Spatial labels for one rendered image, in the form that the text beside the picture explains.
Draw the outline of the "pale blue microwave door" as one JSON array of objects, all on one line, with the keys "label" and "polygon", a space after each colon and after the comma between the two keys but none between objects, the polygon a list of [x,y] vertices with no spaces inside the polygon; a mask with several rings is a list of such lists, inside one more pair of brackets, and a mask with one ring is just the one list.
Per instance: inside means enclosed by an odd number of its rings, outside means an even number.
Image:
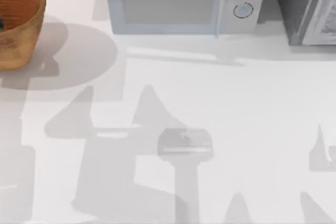
[{"label": "pale blue microwave door", "polygon": [[118,35],[215,34],[219,0],[107,0]]}]

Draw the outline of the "round microwave knob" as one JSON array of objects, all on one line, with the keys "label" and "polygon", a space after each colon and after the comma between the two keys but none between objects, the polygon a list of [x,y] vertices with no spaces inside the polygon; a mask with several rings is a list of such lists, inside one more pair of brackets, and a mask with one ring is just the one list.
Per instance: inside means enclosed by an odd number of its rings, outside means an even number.
[{"label": "round microwave knob", "polygon": [[251,16],[254,12],[254,7],[248,2],[244,2],[240,5],[236,5],[233,9],[233,14],[236,18],[245,19]]}]

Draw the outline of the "pale microwave oven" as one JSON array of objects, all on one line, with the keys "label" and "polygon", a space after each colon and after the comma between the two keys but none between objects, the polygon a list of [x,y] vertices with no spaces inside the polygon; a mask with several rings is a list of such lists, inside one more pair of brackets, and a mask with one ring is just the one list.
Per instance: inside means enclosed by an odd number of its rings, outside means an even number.
[{"label": "pale microwave oven", "polygon": [[[262,1],[263,0],[225,0],[220,35],[246,34],[252,32],[257,25]],[[244,2],[252,4],[254,12],[245,19],[236,18],[233,14],[233,9],[236,5],[240,5]]]}]

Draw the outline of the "woven wooden basket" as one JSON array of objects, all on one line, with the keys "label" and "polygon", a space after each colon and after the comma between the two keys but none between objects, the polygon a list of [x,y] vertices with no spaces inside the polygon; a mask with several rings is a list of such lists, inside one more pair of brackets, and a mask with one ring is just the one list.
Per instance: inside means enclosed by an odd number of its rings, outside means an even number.
[{"label": "woven wooden basket", "polygon": [[46,0],[0,0],[0,71],[16,70],[31,60],[44,21]]}]

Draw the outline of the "grey cabinet door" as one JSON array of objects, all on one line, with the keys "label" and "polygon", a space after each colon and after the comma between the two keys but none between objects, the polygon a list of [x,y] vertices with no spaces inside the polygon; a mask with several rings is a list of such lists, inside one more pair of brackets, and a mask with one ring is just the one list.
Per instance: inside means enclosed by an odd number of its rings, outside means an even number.
[{"label": "grey cabinet door", "polygon": [[336,0],[312,0],[310,19],[302,43],[336,46]]}]

